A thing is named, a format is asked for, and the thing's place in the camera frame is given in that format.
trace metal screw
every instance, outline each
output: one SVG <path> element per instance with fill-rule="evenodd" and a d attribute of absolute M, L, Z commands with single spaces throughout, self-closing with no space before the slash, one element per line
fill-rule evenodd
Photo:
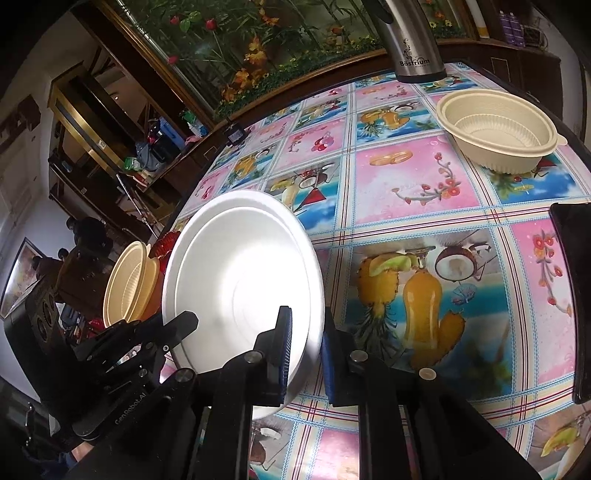
<path fill-rule="evenodd" d="M 190 368 L 181 368 L 174 374 L 174 379 L 179 383 L 188 382 L 193 379 L 193 370 Z"/>
<path fill-rule="evenodd" d="M 257 352 L 256 350 L 251 350 L 250 352 L 246 352 L 244 354 L 244 360 L 246 360 L 249 364 L 257 364 L 262 360 L 262 353 Z"/>
<path fill-rule="evenodd" d="M 355 362 L 356 364 L 360 364 L 361 362 L 365 362 L 368 358 L 369 355 L 367 354 L 367 352 L 364 352 L 363 350 L 353 350 L 349 356 L 351 357 L 351 360 L 353 362 Z"/>
<path fill-rule="evenodd" d="M 422 368 L 418 371 L 418 376 L 423 380 L 435 380 L 437 372 L 432 368 Z"/>

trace black speaker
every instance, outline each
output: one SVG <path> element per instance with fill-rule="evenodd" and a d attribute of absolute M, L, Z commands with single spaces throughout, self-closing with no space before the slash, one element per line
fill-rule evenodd
<path fill-rule="evenodd" d="M 58 318 L 51 284 L 42 278 L 12 308 L 4 332 L 41 403 L 70 425 L 99 398 L 99 388 L 66 343 Z"/>

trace picture frame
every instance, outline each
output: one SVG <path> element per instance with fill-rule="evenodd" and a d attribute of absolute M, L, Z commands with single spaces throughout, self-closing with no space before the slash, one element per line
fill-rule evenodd
<path fill-rule="evenodd" d="M 0 317 L 6 319 L 12 306 L 21 297 L 23 292 L 36 280 L 35 269 L 31 265 L 33 257 L 45 257 L 45 255 L 25 237 L 18 253 L 12 262 L 10 275 L 6 280 L 0 300 Z"/>

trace tablecloth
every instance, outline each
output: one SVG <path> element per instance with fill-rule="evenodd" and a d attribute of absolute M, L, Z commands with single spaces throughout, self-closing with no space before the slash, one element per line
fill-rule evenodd
<path fill-rule="evenodd" d="M 310 235 L 336 324 L 360 348 L 397 368 L 433 367 L 542 478 L 560 478 L 591 435 L 591 404 L 571 399 L 573 303 L 548 208 L 591 200 L 591 173 L 568 146 L 521 175 L 465 158 L 437 102 L 501 87 L 462 63 L 446 68 L 434 83 L 391 73 L 335 87 L 249 126 L 173 230 L 230 190 L 280 199 Z M 289 265 L 272 274 L 280 281 Z M 261 480 L 358 478 L 357 410 L 329 405 L 320 368 L 252 435 Z"/>

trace white foam plate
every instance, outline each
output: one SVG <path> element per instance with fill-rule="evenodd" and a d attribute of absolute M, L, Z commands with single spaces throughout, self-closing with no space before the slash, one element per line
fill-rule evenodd
<path fill-rule="evenodd" d="M 174 349 L 178 366 L 198 373 L 221 368 L 275 326 L 281 305 L 293 312 L 287 404 L 310 375 L 322 341 L 316 253 L 291 210 L 272 196 L 240 190 L 214 198 L 183 229 L 164 279 L 164 323 L 185 310 L 199 318 L 197 330 Z M 282 407 L 254 407 L 253 419 Z"/>

